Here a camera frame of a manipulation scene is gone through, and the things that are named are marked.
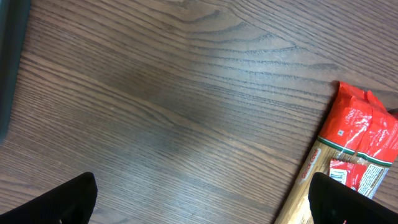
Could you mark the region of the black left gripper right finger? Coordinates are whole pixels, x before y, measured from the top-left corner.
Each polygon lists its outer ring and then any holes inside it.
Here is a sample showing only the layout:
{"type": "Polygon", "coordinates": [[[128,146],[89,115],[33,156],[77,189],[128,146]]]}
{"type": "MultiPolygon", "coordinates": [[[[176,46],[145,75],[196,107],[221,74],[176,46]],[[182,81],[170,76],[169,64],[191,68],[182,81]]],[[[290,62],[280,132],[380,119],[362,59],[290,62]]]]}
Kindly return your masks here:
{"type": "Polygon", "coordinates": [[[317,172],[308,192],[315,224],[397,224],[397,213],[317,172]]]}

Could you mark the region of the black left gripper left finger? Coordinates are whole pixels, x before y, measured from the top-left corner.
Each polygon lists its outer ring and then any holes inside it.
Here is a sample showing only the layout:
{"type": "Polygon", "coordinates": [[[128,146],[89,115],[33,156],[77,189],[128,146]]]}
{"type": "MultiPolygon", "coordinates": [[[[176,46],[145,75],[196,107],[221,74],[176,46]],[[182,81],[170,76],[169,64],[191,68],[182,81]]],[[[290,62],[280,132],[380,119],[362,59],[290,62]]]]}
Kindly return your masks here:
{"type": "Polygon", "coordinates": [[[1,224],[87,224],[96,205],[95,176],[85,172],[1,215],[1,224]]]}

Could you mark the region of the orange spaghetti package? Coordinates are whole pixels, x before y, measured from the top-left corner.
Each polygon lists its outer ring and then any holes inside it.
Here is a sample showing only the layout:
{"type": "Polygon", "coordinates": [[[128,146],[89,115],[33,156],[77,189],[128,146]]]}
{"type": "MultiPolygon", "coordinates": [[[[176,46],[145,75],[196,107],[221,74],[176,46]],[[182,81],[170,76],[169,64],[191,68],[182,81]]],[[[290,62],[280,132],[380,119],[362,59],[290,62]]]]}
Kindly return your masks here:
{"type": "Polygon", "coordinates": [[[313,223],[308,191],[321,172],[373,198],[397,157],[397,115],[372,91],[339,83],[333,106],[276,223],[313,223]]]}

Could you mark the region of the grey plastic mesh basket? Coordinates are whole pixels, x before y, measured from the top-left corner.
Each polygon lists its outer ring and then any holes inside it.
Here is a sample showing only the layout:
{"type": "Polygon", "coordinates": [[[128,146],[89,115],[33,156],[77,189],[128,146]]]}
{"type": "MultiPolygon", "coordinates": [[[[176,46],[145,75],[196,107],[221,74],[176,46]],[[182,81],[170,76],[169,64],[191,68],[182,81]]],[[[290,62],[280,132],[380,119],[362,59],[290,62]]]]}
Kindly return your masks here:
{"type": "Polygon", "coordinates": [[[31,0],[1,0],[1,141],[11,117],[31,0]]]}

